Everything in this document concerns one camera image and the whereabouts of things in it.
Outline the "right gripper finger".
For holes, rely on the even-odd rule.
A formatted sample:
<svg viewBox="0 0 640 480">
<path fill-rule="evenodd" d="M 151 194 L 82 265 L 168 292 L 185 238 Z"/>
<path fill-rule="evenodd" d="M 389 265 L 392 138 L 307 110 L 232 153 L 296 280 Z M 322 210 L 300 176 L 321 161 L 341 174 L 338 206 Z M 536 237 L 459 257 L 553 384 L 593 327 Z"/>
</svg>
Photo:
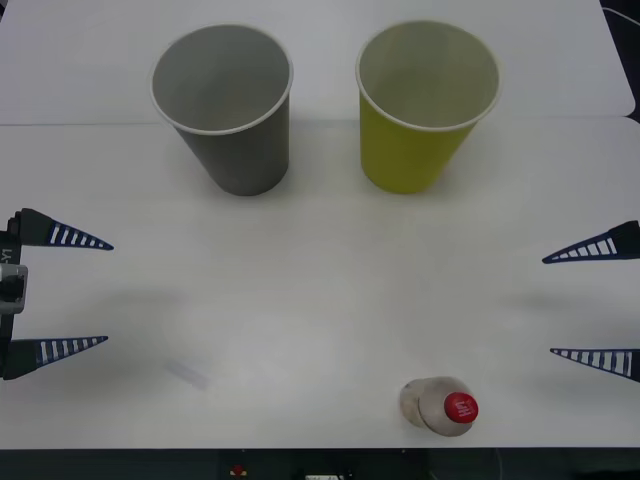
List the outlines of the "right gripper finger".
<svg viewBox="0 0 640 480">
<path fill-rule="evenodd" d="M 631 220 L 542 259 L 543 264 L 639 258 L 639 221 Z"/>
<path fill-rule="evenodd" d="M 599 371 L 610 373 L 633 382 L 639 382 L 640 359 L 638 349 L 561 349 L 551 348 L 550 352 Z"/>
</svg>

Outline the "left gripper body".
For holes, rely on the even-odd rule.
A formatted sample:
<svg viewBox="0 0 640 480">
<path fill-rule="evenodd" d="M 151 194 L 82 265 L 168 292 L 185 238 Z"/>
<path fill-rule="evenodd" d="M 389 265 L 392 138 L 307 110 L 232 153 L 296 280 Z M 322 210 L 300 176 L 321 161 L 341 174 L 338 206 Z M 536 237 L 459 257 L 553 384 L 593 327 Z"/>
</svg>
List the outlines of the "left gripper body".
<svg viewBox="0 0 640 480">
<path fill-rule="evenodd" d="M 23 311 L 23 267 L 17 223 L 10 220 L 1 232 L 1 377 L 8 367 L 14 317 Z"/>
</svg>

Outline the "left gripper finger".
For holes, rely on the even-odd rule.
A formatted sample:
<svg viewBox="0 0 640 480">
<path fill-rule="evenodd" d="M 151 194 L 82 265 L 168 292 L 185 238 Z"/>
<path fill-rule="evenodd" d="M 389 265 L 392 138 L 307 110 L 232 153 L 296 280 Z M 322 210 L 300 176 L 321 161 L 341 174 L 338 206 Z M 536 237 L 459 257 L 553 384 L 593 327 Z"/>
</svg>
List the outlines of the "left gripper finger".
<svg viewBox="0 0 640 480">
<path fill-rule="evenodd" d="M 2 379 L 14 380 L 106 342 L 108 336 L 12 340 Z"/>
<path fill-rule="evenodd" d="M 105 240 L 34 209 L 24 208 L 17 211 L 14 220 L 17 223 L 17 235 L 23 245 L 101 251 L 114 249 L 114 246 Z"/>
</svg>

